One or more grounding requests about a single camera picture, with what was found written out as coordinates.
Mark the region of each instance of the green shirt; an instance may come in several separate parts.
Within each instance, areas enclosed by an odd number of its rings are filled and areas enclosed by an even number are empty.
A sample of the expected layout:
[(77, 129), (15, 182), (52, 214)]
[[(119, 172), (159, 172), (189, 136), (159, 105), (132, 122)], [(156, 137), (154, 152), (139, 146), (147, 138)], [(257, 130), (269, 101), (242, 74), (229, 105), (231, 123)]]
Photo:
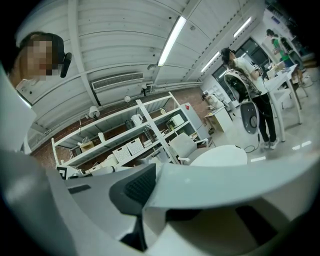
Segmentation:
[(283, 61), (286, 61), (286, 60), (289, 59), (289, 55), (286, 54), (286, 53), (281, 49), (278, 39), (274, 39), (274, 40), (273, 40), (273, 45), (274, 45), (274, 47), (275, 47), (276, 49), (279, 50), (279, 53), (280, 53), (281, 58), (282, 58)]

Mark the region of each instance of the plastic container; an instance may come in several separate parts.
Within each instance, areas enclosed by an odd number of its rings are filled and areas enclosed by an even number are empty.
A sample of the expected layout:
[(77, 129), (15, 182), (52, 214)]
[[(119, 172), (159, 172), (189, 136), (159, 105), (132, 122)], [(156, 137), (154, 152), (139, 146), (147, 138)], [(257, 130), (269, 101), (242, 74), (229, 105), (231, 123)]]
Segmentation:
[(132, 155), (135, 155), (136, 153), (144, 149), (144, 146), (142, 145), (139, 138), (136, 138), (135, 140), (130, 141), (129, 143), (126, 144), (126, 146)]
[(127, 145), (119, 147), (118, 149), (112, 151), (112, 153), (114, 154), (115, 158), (118, 160), (119, 163), (125, 160), (126, 158), (131, 157)]

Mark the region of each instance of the cable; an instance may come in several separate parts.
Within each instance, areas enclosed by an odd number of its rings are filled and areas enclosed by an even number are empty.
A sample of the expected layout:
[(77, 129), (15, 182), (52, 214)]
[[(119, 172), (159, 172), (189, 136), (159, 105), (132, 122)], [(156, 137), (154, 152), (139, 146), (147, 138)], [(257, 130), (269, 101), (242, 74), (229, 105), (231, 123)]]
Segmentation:
[[(259, 145), (260, 145), (260, 134), (258, 133), (258, 146), (255, 147), (254, 145), (249, 145), (249, 146), (245, 147), (243, 150), (244, 150), (247, 154), (248, 154), (248, 153), (252, 153), (253, 151), (256, 151), (256, 150), (259, 148)], [(249, 148), (249, 147), (253, 147), (253, 150), (247, 152), (246, 149)]]

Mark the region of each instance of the storage box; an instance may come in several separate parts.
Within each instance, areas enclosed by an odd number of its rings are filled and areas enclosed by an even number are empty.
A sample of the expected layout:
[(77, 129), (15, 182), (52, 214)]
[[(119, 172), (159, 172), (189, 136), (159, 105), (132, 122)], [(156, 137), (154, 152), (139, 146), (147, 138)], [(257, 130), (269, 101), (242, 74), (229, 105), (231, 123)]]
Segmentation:
[(134, 155), (144, 149), (144, 146), (142, 146), (142, 143), (139, 138), (136, 138), (135, 140), (130, 141), (129, 143), (126, 144), (126, 146), (128, 147), (131, 155)]
[(87, 143), (82, 144), (82, 145), (80, 146), (80, 149), (81, 149), (81, 152), (83, 153), (83, 152), (86, 152), (86, 151), (88, 151), (89, 149), (92, 149), (92, 148), (94, 148), (94, 147), (95, 147), (94, 143), (93, 143), (92, 141), (89, 141), (89, 142), (87, 142)]
[(119, 163), (125, 160), (126, 158), (131, 157), (131, 154), (126, 145), (119, 147), (118, 149), (112, 151), (112, 153), (114, 154), (115, 158), (118, 160)]

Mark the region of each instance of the air conditioner vent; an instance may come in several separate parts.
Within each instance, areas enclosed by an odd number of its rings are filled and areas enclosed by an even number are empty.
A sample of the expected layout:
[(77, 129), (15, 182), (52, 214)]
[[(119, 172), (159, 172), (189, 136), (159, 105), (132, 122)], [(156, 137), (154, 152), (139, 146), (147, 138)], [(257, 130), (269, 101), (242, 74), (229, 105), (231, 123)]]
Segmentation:
[(143, 73), (126, 73), (120, 75), (114, 75), (99, 79), (92, 82), (92, 88), (94, 91), (103, 89), (111, 89), (115, 85), (127, 85), (128, 83), (139, 83), (144, 79)]

